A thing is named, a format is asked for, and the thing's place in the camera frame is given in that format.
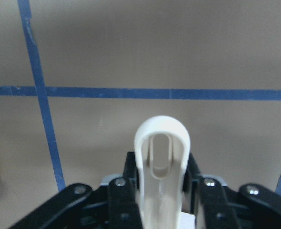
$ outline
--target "bolt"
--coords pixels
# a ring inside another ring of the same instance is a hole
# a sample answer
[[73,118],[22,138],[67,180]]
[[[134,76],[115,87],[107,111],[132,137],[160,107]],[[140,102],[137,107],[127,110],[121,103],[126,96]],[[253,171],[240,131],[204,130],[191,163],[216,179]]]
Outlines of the bolt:
[[78,195],[84,193],[86,190],[85,186],[79,185],[74,188],[74,193]]
[[128,221],[130,218],[130,214],[129,213],[121,213],[120,218],[122,219],[122,221]]
[[210,187],[214,187],[216,185],[216,181],[212,178],[205,178],[204,183]]
[[258,195],[259,194],[259,189],[254,185],[248,185],[246,187],[246,191],[251,195]]
[[125,181],[125,179],[123,179],[123,178],[117,178],[117,179],[115,180],[115,184],[116,184],[116,186],[118,186],[118,187],[124,186],[124,185],[126,184],[126,181]]
[[226,221],[226,219],[227,219],[226,215],[222,212],[217,213],[216,218],[217,218],[218,221]]

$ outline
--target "white plastic hook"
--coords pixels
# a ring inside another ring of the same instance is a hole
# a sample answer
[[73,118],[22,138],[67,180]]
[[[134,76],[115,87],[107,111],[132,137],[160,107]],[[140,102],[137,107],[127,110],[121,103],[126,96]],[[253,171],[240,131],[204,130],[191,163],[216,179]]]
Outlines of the white plastic hook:
[[[154,166],[154,137],[166,135],[168,153],[165,167]],[[182,187],[190,152],[190,137],[178,120],[156,116],[138,128],[135,159],[140,178],[138,204],[144,229],[177,229]]]

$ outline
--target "white plastic handle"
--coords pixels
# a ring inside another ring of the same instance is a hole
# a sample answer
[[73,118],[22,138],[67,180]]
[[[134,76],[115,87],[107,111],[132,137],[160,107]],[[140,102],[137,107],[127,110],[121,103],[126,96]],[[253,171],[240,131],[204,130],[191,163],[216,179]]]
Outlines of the white plastic handle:
[[[168,137],[167,166],[155,167],[154,137]],[[190,152],[190,137],[178,120],[156,116],[138,128],[135,159],[140,178],[138,204],[144,229],[177,229],[182,206],[182,187]]]

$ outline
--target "screw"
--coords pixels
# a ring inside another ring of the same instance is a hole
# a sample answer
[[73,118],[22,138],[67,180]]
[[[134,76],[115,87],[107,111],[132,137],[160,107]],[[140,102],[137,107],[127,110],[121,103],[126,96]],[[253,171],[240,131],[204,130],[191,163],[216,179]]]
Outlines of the screw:
[[248,185],[246,187],[246,191],[251,195],[258,195],[259,194],[259,189],[256,186],[253,186],[253,185]]
[[79,185],[74,188],[74,193],[78,195],[84,193],[86,190],[85,186]]
[[123,178],[117,178],[117,179],[115,180],[115,184],[116,184],[116,186],[118,186],[118,187],[124,186],[124,185],[126,184],[126,181],[125,181],[125,179],[123,179]]
[[222,212],[217,213],[216,218],[217,218],[218,221],[226,221],[226,219],[227,219],[226,215]]
[[121,213],[120,218],[122,219],[122,221],[128,221],[130,218],[130,214],[129,213]]
[[212,178],[205,178],[204,183],[210,187],[214,187],[216,185],[216,181]]

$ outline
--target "black mechanism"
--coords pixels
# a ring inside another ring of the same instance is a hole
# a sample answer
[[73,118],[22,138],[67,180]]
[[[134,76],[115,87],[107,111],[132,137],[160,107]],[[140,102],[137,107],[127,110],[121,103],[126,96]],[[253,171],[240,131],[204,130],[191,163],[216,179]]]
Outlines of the black mechanism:
[[[135,155],[128,152],[122,177],[95,191],[70,185],[10,229],[142,229],[138,187]],[[281,228],[281,196],[257,184],[232,191],[213,177],[203,177],[192,154],[182,191],[196,229]]]

